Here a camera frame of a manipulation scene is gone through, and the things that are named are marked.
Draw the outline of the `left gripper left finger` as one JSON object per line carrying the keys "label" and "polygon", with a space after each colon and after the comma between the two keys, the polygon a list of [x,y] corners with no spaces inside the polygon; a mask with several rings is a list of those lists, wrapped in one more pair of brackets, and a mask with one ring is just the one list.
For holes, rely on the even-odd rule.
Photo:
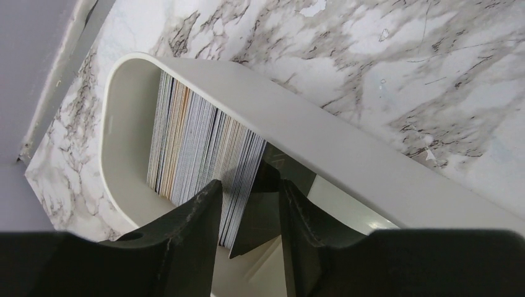
{"label": "left gripper left finger", "polygon": [[210,296],[222,183],[116,241],[1,233],[2,296]]}

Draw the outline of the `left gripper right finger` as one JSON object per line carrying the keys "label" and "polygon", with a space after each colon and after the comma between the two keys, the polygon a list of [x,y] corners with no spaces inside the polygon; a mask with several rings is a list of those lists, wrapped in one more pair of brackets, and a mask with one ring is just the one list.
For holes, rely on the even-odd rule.
{"label": "left gripper right finger", "polygon": [[524,238],[506,230],[385,229],[363,235],[279,185],[289,296],[523,296]]}

